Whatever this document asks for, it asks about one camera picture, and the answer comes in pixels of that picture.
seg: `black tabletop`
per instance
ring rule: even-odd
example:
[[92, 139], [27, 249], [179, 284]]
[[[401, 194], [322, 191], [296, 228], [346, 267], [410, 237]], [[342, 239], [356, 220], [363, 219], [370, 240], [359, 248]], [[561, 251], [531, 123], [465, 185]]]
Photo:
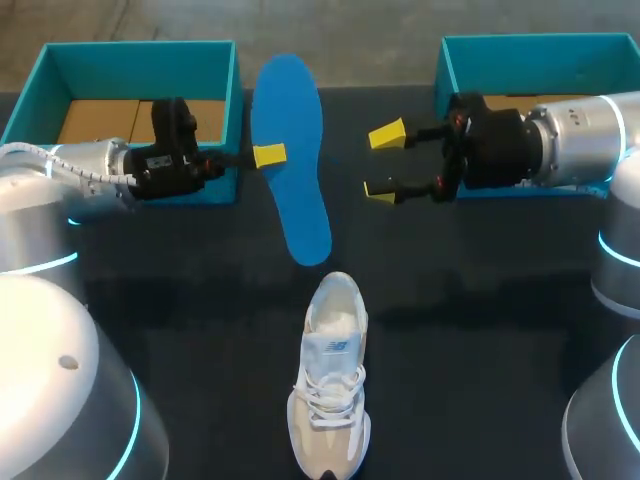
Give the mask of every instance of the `black tabletop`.
[[[0, 95], [0, 119], [15, 98]], [[431, 98], [428, 87], [321, 91], [333, 231], [321, 266], [290, 258], [258, 172], [232, 207], [77, 229], [91, 311], [165, 421], [171, 479], [299, 476], [286, 400], [307, 303], [332, 270], [356, 279], [370, 316], [360, 478], [567, 478], [566, 352], [600, 314], [589, 288], [599, 204], [366, 200], [364, 178], [439, 168], [436, 147], [367, 148], [369, 130], [428, 115]]]

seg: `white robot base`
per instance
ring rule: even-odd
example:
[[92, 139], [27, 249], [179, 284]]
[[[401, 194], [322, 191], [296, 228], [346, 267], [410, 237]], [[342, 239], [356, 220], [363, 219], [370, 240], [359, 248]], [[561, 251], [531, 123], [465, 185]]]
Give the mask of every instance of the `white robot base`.
[[10, 274], [0, 309], [0, 479], [164, 479], [162, 421], [85, 306]]

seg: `white sneaker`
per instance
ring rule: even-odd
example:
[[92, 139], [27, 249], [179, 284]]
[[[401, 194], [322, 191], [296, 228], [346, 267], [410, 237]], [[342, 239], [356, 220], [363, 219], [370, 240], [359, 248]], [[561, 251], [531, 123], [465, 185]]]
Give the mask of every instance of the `white sneaker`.
[[346, 480], [364, 459], [371, 420], [364, 411], [362, 366], [367, 312], [354, 280], [327, 275], [304, 324], [298, 381], [287, 402], [293, 452], [312, 479]]

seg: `shoe sole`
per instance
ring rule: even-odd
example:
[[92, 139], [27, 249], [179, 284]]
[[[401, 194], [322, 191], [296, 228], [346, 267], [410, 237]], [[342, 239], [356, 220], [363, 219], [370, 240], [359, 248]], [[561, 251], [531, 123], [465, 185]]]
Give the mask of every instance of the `shoe sole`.
[[[296, 453], [296, 449], [293, 447], [293, 438], [294, 438], [294, 434], [293, 434], [293, 401], [295, 400], [295, 392], [292, 392], [291, 395], [289, 395], [289, 398], [287, 399], [287, 426], [289, 429], [289, 440], [291, 441], [291, 448], [293, 449], [293, 455], [296, 457], [296, 462], [298, 463], [298, 467], [300, 467], [300, 470], [302, 470], [302, 473], [304, 473], [307, 477], [311, 478], [311, 475], [309, 475], [305, 469], [302, 467], [302, 464], [300, 463], [300, 460], [298, 459], [298, 455]], [[371, 418], [369, 417], [369, 414], [365, 412], [364, 414], [364, 425], [363, 425], [363, 430], [364, 430], [364, 440], [362, 442], [362, 451], [360, 452], [360, 459], [358, 460], [358, 464], [356, 465], [355, 470], [353, 471], [353, 473], [351, 475], [349, 475], [348, 477], [346, 477], [345, 480], [349, 480], [350, 478], [352, 478], [356, 473], [358, 473], [358, 470], [360, 470], [360, 467], [362, 466], [362, 462], [364, 461], [364, 457], [366, 457], [367, 455], [367, 450], [369, 449], [369, 440], [371, 439]]]
[[255, 146], [284, 144], [287, 161], [260, 169], [280, 215], [287, 248], [303, 266], [331, 253], [331, 228], [318, 183], [322, 105], [313, 76], [292, 54], [277, 55], [260, 71], [251, 107]]

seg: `gray concrete floor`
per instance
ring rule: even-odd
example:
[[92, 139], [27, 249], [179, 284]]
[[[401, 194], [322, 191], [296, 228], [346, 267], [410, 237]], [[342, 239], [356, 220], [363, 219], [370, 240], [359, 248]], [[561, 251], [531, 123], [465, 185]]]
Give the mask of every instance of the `gray concrete floor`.
[[321, 86], [432, 81], [443, 35], [624, 31], [637, 0], [0, 0], [0, 91], [21, 89], [46, 42], [233, 39], [253, 85], [275, 53]]

